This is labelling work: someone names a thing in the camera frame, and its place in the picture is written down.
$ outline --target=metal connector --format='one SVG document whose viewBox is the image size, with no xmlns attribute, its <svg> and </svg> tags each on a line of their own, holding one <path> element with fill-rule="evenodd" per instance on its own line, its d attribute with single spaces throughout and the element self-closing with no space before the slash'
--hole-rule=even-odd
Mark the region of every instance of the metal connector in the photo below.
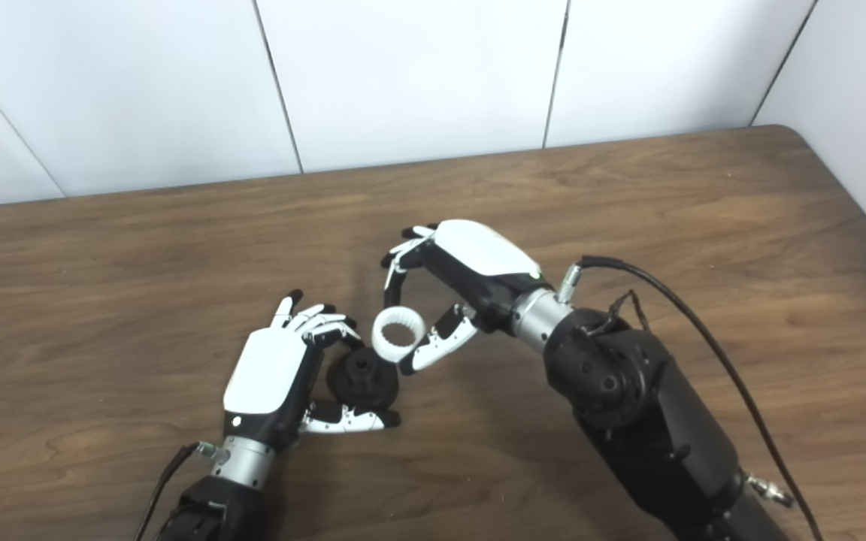
<svg viewBox="0 0 866 541">
<path fill-rule="evenodd" d="M 221 449 L 219 446 L 210 444 L 209 442 L 199 442 L 199 446 L 195 448 L 195 451 L 216 464 L 226 464 L 227 460 L 229 460 L 229 452 L 226 449 Z"/>
<path fill-rule="evenodd" d="M 237 436 L 228 436 L 223 448 L 217 453 L 213 466 L 213 477 L 240 483 L 261 491 L 276 453 L 264 443 Z"/>
<path fill-rule="evenodd" d="M 794 503 L 797 503 L 797 500 L 794 500 L 793 496 L 787 494 L 782 488 L 780 488 L 780 486 L 769 482 L 769 480 L 760 479 L 760 477 L 752 476 L 750 473 L 748 473 L 743 480 L 745 480 L 745 482 L 750 485 L 750 488 L 755 490 L 760 497 L 763 497 L 764 500 L 780 503 L 781 506 L 788 508 L 793 507 Z"/>
<path fill-rule="evenodd" d="M 580 283 L 580 275 L 583 274 L 583 268 L 579 264 L 571 264 L 567 269 L 567 274 L 564 275 L 563 281 L 560 282 L 560 289 L 556 292 L 556 301 L 560 304 L 567 304 L 574 296 L 577 290 L 577 284 Z"/>
</svg>

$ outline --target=black gear part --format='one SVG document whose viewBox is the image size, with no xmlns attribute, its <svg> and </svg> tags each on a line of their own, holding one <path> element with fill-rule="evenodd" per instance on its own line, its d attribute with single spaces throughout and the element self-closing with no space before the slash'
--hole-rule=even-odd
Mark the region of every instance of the black gear part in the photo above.
<svg viewBox="0 0 866 541">
<path fill-rule="evenodd" d="M 399 394 L 396 365 L 372 347 L 357 347 L 330 365 L 326 385 L 339 403 L 373 411 L 388 409 Z"/>
</svg>

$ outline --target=robot finger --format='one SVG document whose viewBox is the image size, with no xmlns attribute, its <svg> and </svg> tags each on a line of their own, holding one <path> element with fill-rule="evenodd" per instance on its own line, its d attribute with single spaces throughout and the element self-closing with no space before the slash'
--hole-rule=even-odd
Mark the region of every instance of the robot finger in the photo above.
<svg viewBox="0 0 866 541">
<path fill-rule="evenodd" d="M 292 309 L 295 308 L 296 304 L 299 304 L 299 301 L 302 298 L 302 290 L 295 289 L 290 291 L 289 294 L 279 302 L 279 306 L 276 308 L 276 314 L 272 316 L 272 323 L 269 326 L 271 326 L 271 328 L 282 328 L 283 326 L 286 326 L 286 323 L 288 323 L 292 318 Z"/>
<path fill-rule="evenodd" d="M 389 268 L 394 261 L 398 260 L 399 256 L 402 256 L 403 253 L 406 253 L 415 247 L 419 246 L 422 242 L 419 239 L 406 240 L 405 243 L 396 244 L 392 249 L 386 252 L 386 255 L 383 256 L 383 259 L 379 261 L 379 264 L 382 268 Z"/>
<path fill-rule="evenodd" d="M 286 328 L 289 330 L 296 330 L 299 329 L 299 326 L 303 325 L 307 319 L 312 318 L 312 316 L 318 316 L 319 314 L 333 314 L 334 312 L 336 312 L 336 306 L 333 306 L 332 304 L 315 304 L 293 316 L 291 321 L 289 321 L 289 324 L 286 325 Z"/>
<path fill-rule="evenodd" d="M 416 348 L 400 359 L 399 372 L 403 376 L 412 376 L 470 342 L 477 334 L 477 326 L 472 323 L 470 313 L 471 309 L 467 306 L 454 304 L 433 324 Z"/>
<path fill-rule="evenodd" d="M 311 434 L 381 431 L 399 427 L 400 422 L 396 411 L 370 411 L 340 403 L 315 403 L 310 405 L 300 431 Z"/>
<path fill-rule="evenodd" d="M 434 233 L 432 228 L 423 225 L 414 225 L 403 229 L 401 235 L 404 239 L 425 239 Z"/>
<path fill-rule="evenodd" d="M 386 254 L 382 261 L 379 261 L 379 264 L 382 268 L 389 269 L 386 278 L 388 286 L 389 278 L 393 274 L 406 273 L 406 271 L 410 270 L 410 268 L 420 268 L 423 266 L 422 249 L 423 244 L 420 243 L 416 246 L 413 246 L 413 248 L 409 250 L 397 253 L 390 252 Z"/>
<path fill-rule="evenodd" d="M 317 326 L 303 333 L 303 340 L 310 345 L 326 349 L 334 343 L 343 340 L 350 346 L 363 345 L 363 338 L 350 328 L 346 322 L 330 322 L 326 325 Z"/>
<path fill-rule="evenodd" d="M 313 328 L 316 328 L 319 325 L 326 325 L 326 323 L 331 322 L 344 322 L 347 317 L 343 314 L 316 314 L 312 316 L 312 318 L 306 319 L 305 322 L 299 323 L 299 326 L 296 328 L 296 332 L 305 333 L 307 331 L 312 331 Z"/>
</svg>

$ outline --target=robotic arm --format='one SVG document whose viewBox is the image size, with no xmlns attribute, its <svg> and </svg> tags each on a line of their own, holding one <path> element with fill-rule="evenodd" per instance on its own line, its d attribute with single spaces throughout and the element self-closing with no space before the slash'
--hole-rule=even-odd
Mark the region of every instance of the robotic arm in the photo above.
<svg viewBox="0 0 866 541">
<path fill-rule="evenodd" d="M 554 291 L 536 261 L 480 223 L 451 219 L 403 236 L 409 240 L 382 260 L 389 267 L 385 304 L 399 304 L 407 271 L 419 267 L 465 303 L 448 309 L 399 361 L 400 372 L 430 366 L 477 329 L 501 330 L 543 357 L 547 382 L 567 398 L 581 431 L 635 503 L 679 541 L 789 541 L 753 492 L 785 506 L 794 500 L 741 469 L 731 440 L 660 339 L 619 318 L 622 299 L 609 312 L 570 304 L 584 267 L 623 268 L 656 282 L 653 277 L 619 260 L 585 257 Z M 668 297 L 676 299 L 673 292 Z M 716 345 L 707 329 L 701 332 Z M 759 415 L 755 420 L 760 425 Z"/>
</svg>

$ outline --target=robotic hand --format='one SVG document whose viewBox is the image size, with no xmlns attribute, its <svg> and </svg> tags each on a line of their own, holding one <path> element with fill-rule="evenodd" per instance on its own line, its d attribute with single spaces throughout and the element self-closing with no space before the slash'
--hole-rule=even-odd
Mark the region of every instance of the robotic hand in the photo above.
<svg viewBox="0 0 866 541">
<path fill-rule="evenodd" d="M 301 432 L 343 434 L 399 425 L 394 411 L 340 403 L 311 403 L 323 350 L 337 342 L 363 349 L 356 323 L 329 304 L 293 315 L 302 292 L 279 303 L 268 328 L 251 333 L 223 397 L 223 445 L 197 442 L 180 449 L 159 480 L 135 541 L 142 537 L 162 486 L 193 452 L 213 462 L 210 475 L 190 486 L 162 525 L 161 541 L 247 541 L 261 538 L 271 520 L 262 489 L 277 453 Z"/>
<path fill-rule="evenodd" d="M 399 361 L 400 372 L 408 376 L 430 366 L 470 340 L 477 329 L 501 330 L 543 356 L 547 382 L 570 401 L 581 431 L 635 503 L 663 521 L 678 540 L 788 541 L 752 492 L 785 506 L 794 503 L 793 497 L 740 468 L 731 440 L 674 357 L 646 327 L 635 295 L 618 299 L 608 312 L 570 304 L 585 267 L 636 274 L 698 326 L 735 377 L 700 319 L 656 278 L 620 260 L 585 256 L 554 291 L 536 261 L 480 223 L 451 219 L 405 229 L 403 237 L 407 242 L 390 250 L 381 263 L 389 268 L 385 305 L 399 305 L 407 271 L 419 267 L 457 291 L 464 303 L 449 308 Z M 619 317 L 627 297 L 634 298 L 643 329 Z M 749 394 L 739 378 L 735 383 L 740 383 L 781 473 L 819 537 Z"/>
</svg>

